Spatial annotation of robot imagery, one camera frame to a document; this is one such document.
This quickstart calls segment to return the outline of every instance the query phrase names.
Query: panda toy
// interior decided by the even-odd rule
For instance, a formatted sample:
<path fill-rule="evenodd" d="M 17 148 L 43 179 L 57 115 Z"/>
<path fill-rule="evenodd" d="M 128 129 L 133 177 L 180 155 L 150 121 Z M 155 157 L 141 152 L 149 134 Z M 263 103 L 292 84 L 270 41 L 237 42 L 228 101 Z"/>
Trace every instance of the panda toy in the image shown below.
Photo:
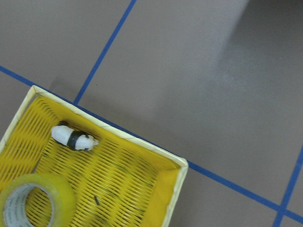
<path fill-rule="evenodd" d="M 98 140 L 86 132 L 69 128 L 66 121 L 60 121 L 57 126 L 52 127 L 52 137 L 57 143 L 72 150 L 89 151 L 99 144 Z"/>

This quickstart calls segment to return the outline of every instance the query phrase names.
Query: floor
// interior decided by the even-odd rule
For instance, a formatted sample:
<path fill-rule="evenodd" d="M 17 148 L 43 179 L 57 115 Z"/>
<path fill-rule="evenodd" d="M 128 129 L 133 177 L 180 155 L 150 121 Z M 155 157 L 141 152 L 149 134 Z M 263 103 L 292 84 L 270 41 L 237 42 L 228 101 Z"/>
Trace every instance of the floor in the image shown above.
<path fill-rule="evenodd" d="M 36 84 L 188 160 L 170 226 L 303 226 L 302 0 L 12 0 L 0 21 L 0 134 Z"/>

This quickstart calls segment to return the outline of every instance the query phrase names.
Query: adhesive tape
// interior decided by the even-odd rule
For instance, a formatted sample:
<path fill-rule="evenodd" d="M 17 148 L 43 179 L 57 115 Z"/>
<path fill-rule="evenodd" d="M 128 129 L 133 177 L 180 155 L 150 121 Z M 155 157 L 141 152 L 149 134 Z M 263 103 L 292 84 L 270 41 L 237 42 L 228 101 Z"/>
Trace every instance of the adhesive tape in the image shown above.
<path fill-rule="evenodd" d="M 25 211 L 27 196 L 35 187 L 47 194 L 52 205 L 52 216 L 47 227 L 70 225 L 76 210 L 74 192 L 65 178 L 45 173 L 18 177 L 0 193 L 0 226 L 35 227 L 29 222 Z"/>

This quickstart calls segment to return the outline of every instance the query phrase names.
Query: plastic basket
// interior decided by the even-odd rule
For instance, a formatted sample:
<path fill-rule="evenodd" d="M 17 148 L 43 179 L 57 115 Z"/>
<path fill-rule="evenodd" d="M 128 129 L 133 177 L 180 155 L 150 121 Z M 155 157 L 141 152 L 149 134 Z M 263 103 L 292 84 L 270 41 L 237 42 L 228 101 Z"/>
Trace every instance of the plastic basket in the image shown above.
<path fill-rule="evenodd" d="M 89 152 L 56 143 L 60 120 L 100 141 Z M 167 227 L 187 161 L 100 121 L 39 87 L 31 87 L 0 142 L 0 192 L 28 173 L 64 176 L 77 198 L 71 227 Z M 46 227 L 51 205 L 39 189 L 27 198 L 34 226 Z"/>

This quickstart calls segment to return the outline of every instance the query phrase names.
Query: toy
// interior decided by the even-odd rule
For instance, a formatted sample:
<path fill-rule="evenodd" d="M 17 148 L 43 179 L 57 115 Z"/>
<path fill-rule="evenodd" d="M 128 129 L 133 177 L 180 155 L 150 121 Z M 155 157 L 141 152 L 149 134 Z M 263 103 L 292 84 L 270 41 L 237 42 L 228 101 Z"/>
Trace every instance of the toy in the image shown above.
<path fill-rule="evenodd" d="M 72 150 L 89 151 L 99 144 L 98 140 L 86 132 L 69 128 L 66 121 L 60 121 L 57 126 L 52 127 L 52 137 L 57 143 Z"/>

